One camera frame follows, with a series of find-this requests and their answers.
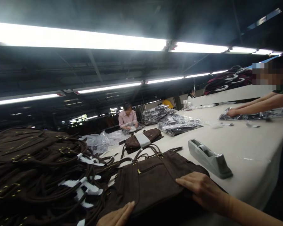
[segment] ceiling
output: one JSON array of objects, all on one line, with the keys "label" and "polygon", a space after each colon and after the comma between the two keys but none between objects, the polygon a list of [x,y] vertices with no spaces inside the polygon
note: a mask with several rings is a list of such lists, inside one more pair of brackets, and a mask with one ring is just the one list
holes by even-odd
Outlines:
[{"label": "ceiling", "polygon": [[[277,8],[282,13],[254,29],[247,28]],[[0,22],[283,51],[282,0],[0,0]],[[267,58],[0,46],[0,97],[213,72]],[[197,77],[195,85],[210,78]],[[126,101],[139,105],[192,87],[191,78],[2,105],[0,127],[13,122],[63,120],[83,113],[98,115]]]}]

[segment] hand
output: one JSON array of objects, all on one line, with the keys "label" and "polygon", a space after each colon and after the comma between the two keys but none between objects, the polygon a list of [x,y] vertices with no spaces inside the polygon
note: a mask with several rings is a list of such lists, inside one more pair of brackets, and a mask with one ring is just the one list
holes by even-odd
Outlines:
[{"label": "hand", "polygon": [[194,192],[192,198],[199,205],[222,216],[229,216],[231,196],[223,192],[207,175],[193,172],[176,182]]},{"label": "hand", "polygon": [[231,111],[231,110],[239,110],[239,109],[241,109],[241,108],[243,108],[243,106],[236,107],[236,108],[230,108],[229,111]]},{"label": "hand", "polygon": [[134,209],[135,202],[129,202],[123,208],[103,216],[97,226],[124,226]]},{"label": "hand", "polygon": [[226,113],[229,117],[235,117],[236,115],[239,115],[237,110],[231,110],[231,111],[228,111]]}]

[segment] suede handbag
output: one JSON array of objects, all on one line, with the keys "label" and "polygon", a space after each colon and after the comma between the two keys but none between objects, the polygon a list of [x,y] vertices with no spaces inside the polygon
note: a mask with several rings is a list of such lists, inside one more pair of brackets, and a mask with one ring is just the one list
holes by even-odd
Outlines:
[{"label": "suede handbag", "polygon": [[164,220],[166,225],[173,225],[170,220],[178,218],[177,212],[182,216],[181,213],[186,211],[191,218],[204,211],[196,202],[186,198],[186,195],[191,197],[192,192],[178,185],[175,179],[192,172],[209,176],[208,171],[179,155],[176,151],[182,147],[164,153],[155,144],[148,147],[154,155],[139,155],[140,150],[130,164],[118,169],[114,185],[106,191],[107,200],[98,219],[132,201],[135,201],[135,208],[128,225],[163,225]]},{"label": "suede handbag", "polygon": [[99,158],[84,140],[64,132],[0,132],[0,225],[77,226],[82,219],[85,225],[94,223],[109,182],[100,173],[113,162],[113,157]]},{"label": "suede handbag", "polygon": [[[163,137],[161,135],[161,131],[157,128],[149,129],[147,131],[144,130],[143,134],[145,135],[146,138],[149,139],[151,143],[158,141]],[[136,136],[138,135],[131,136],[126,140],[125,145],[123,147],[121,159],[125,156],[125,150],[127,151],[128,154],[131,154],[133,152],[138,151],[141,148],[141,145],[138,139],[136,138]]]}]

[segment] person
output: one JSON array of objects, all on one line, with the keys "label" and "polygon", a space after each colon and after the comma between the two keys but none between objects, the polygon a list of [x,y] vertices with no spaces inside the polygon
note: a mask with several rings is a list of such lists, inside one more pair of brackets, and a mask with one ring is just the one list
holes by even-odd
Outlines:
[{"label": "person", "polygon": [[194,90],[190,89],[187,100],[191,100],[191,99],[195,98],[194,94],[195,94]]},{"label": "person", "polygon": [[161,100],[162,100],[162,103],[161,103],[161,104],[168,106],[168,108],[172,108],[172,109],[174,108],[174,106],[171,104],[170,101],[168,101],[168,100],[166,99],[165,96],[163,96],[163,97],[161,98]]},{"label": "person", "polygon": [[[193,172],[176,179],[193,192],[192,199],[203,208],[228,217],[243,226],[283,226],[283,222],[223,192],[207,175]],[[135,202],[102,217],[97,226],[124,226]]]},{"label": "person", "polygon": [[260,80],[265,80],[269,85],[277,85],[279,90],[274,90],[264,97],[256,99],[243,106],[229,109],[227,115],[235,117],[241,114],[256,114],[274,108],[283,107],[283,56],[277,57],[266,64],[267,68],[253,69]]},{"label": "person", "polygon": [[125,126],[124,124],[129,122],[136,122],[135,127],[137,127],[136,113],[132,110],[132,105],[130,103],[125,103],[124,110],[119,113],[119,127],[125,130],[130,130],[130,126]]}]

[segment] white table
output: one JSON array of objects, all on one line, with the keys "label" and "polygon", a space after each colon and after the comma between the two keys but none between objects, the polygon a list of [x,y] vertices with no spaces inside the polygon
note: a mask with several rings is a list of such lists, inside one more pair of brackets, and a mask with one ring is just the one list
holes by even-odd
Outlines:
[{"label": "white table", "polygon": [[[242,104],[221,105],[194,111],[181,110],[177,113],[201,118],[204,121],[218,121],[219,115],[227,107],[240,105]],[[204,126],[175,137],[170,137],[162,132],[164,138],[155,144],[162,152],[182,146],[183,149],[178,153],[195,164],[199,163],[189,153],[188,140],[190,139],[197,139],[213,152],[223,154],[228,167],[233,172],[233,177],[222,180],[210,173],[211,178],[232,196],[263,210],[278,179],[283,145],[283,118],[274,118],[271,122],[254,121],[256,125],[261,126],[260,128],[249,128],[245,121],[230,122],[233,122],[234,126],[224,126],[218,129]],[[153,129],[155,126],[148,126],[146,130]],[[117,161],[120,159],[121,150],[121,146],[114,146],[104,156],[119,152],[116,156]],[[153,154],[152,152],[148,148],[142,153]],[[136,152],[130,155],[125,152],[125,157],[134,158],[135,155]],[[192,223],[193,225],[234,225],[230,220],[217,214],[194,219]]]}]

